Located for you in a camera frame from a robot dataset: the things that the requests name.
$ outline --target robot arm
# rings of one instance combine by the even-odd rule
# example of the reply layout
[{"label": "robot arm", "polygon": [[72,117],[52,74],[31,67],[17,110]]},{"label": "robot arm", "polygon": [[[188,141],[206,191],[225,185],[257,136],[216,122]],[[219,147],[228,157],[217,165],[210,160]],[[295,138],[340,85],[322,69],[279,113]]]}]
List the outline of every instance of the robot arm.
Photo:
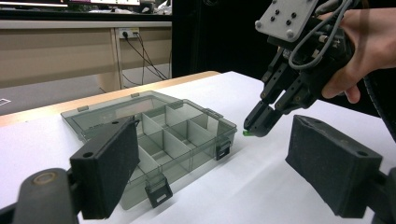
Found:
[{"label": "robot arm", "polygon": [[[269,35],[268,42],[279,46],[279,51],[262,78],[265,88],[261,100],[245,120],[246,133],[265,136],[282,115],[311,106],[331,76],[352,57],[352,48],[339,23],[345,11],[358,1],[331,0],[314,12],[317,3],[273,0],[256,21],[256,29]],[[314,17],[334,7],[337,9],[328,19]]]}]

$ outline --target box latch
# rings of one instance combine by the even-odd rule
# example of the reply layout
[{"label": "box latch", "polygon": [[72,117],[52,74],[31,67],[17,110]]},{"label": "box latch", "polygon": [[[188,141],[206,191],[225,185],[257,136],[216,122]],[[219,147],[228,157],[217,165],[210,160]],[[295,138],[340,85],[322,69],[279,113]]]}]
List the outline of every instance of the box latch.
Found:
[{"label": "box latch", "polygon": [[146,193],[153,208],[162,204],[173,196],[171,187],[164,174],[158,174],[146,180]]},{"label": "box latch", "polygon": [[216,146],[216,161],[230,154],[231,141],[221,142]]}]

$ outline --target metal bolt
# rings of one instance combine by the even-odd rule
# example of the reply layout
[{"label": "metal bolt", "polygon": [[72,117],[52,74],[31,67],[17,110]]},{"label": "metal bolt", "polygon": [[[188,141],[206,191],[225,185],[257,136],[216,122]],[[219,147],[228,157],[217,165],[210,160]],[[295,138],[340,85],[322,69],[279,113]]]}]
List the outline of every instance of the metal bolt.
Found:
[{"label": "metal bolt", "polygon": [[291,29],[289,29],[288,31],[286,31],[286,35],[288,36],[288,38],[293,38],[294,32]]},{"label": "metal bolt", "polygon": [[262,27],[262,23],[261,23],[260,21],[256,21],[256,22],[254,23],[254,25],[255,25],[257,28]]},{"label": "metal bolt", "polygon": [[319,37],[319,42],[321,42],[321,43],[327,43],[327,40],[329,39],[329,37],[328,36],[326,36],[326,35],[321,35],[320,37]]}]

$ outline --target white tabletop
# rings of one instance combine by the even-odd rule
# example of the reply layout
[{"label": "white tabletop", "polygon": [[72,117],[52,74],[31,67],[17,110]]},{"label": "white tabletop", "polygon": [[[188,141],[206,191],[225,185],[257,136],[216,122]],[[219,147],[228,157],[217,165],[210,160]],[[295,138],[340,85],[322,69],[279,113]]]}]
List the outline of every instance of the white tabletop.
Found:
[{"label": "white tabletop", "polygon": [[[317,101],[284,116],[265,137],[242,135],[259,102],[262,83],[234,72],[160,89],[222,114],[237,125],[231,154],[210,161],[171,185],[174,196],[157,208],[145,200],[128,211],[118,205],[107,220],[81,223],[370,223],[336,217],[315,190],[286,162],[292,115],[320,119],[384,157],[381,171],[396,166],[396,147],[381,119]],[[35,172],[70,167],[82,143],[60,115],[0,128],[0,207],[15,203],[21,182]]]}]

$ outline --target plastic organizer box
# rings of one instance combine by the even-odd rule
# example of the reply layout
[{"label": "plastic organizer box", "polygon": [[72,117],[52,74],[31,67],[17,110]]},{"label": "plastic organizer box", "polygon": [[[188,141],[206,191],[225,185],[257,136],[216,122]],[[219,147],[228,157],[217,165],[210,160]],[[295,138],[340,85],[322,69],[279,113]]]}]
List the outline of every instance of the plastic organizer box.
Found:
[{"label": "plastic organizer box", "polygon": [[173,196],[169,184],[230,152],[236,125],[189,100],[145,91],[62,113],[87,142],[115,119],[135,116],[140,162],[120,200],[129,209],[149,198],[153,207]]}]

